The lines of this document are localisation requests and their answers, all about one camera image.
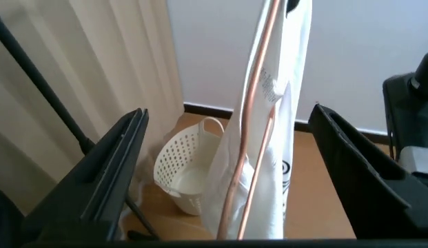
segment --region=copper rod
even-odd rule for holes
[[[256,159],[255,172],[252,176],[252,182],[250,183],[249,195],[247,196],[246,205],[244,207],[243,218],[240,223],[240,229],[238,230],[238,237],[236,239],[241,240],[244,236],[244,231],[246,229],[247,219],[249,217],[250,206],[252,205],[252,199],[254,197],[256,181],[258,180],[258,175],[260,174],[261,161],[264,156],[264,152],[267,147],[267,143],[269,142],[269,134],[272,127],[272,123],[274,122],[274,108],[270,111],[269,120],[267,121],[266,129],[264,130],[263,142],[261,143],[260,151],[258,152],[258,158]]]
[[[249,120],[250,120],[250,113],[252,111],[252,106],[254,104],[256,85],[260,78],[261,68],[263,66],[263,61],[265,58],[267,46],[269,44],[270,34],[272,33],[272,28],[274,26],[278,5],[279,5],[279,0],[273,0],[272,6],[270,7],[268,19],[265,23],[265,29],[263,31],[264,33],[260,43],[259,51],[258,51],[258,54],[256,55],[256,63],[254,66],[254,70],[252,72],[249,87],[247,88],[245,102],[244,102],[244,110],[241,116],[242,127],[241,127],[241,140],[240,140],[240,149],[238,153],[238,161],[236,163],[234,175],[232,176],[232,180],[227,190],[226,199],[223,205],[220,225],[218,226],[218,232],[216,236],[218,240],[224,240],[227,238],[227,226],[229,225],[229,222],[230,222],[232,201],[235,197],[236,188],[238,187],[238,181],[240,179],[241,172],[243,171],[243,166],[244,166],[244,161],[246,156],[247,142],[249,139],[248,137]]]

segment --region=dark baseboard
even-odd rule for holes
[[[212,116],[216,118],[225,118],[230,119],[232,116],[232,111],[227,110],[218,110],[210,107],[201,107],[197,105],[185,104],[185,112],[191,114],[200,114],[205,116]],[[299,132],[310,132],[309,125],[306,123],[295,122],[295,131]],[[376,144],[388,145],[389,139],[386,135],[381,134],[372,134],[367,132],[361,132],[365,137],[367,137],[371,142]]]

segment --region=wooden floor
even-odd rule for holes
[[[184,114],[173,132],[196,124],[203,117]],[[227,120],[221,121],[224,125],[227,124]],[[209,122],[206,130],[219,133],[219,129]],[[285,237],[355,238],[311,134],[295,132],[292,166]],[[164,240],[212,238],[203,228],[199,217],[183,213],[172,199],[155,185],[145,186],[140,208]],[[145,233],[144,227],[132,214],[122,220],[122,226],[124,230],[133,229]]]

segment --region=laundry basket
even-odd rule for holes
[[[200,198],[220,137],[206,132],[206,117],[184,129],[166,143],[154,164],[154,182],[168,193],[184,212],[199,215]]]

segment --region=beige curtain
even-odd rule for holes
[[[136,196],[135,185],[150,178],[164,135],[183,113],[166,1],[2,0],[0,15],[94,142],[125,113],[149,109],[130,192]],[[29,212],[82,157],[0,43],[0,188]]]

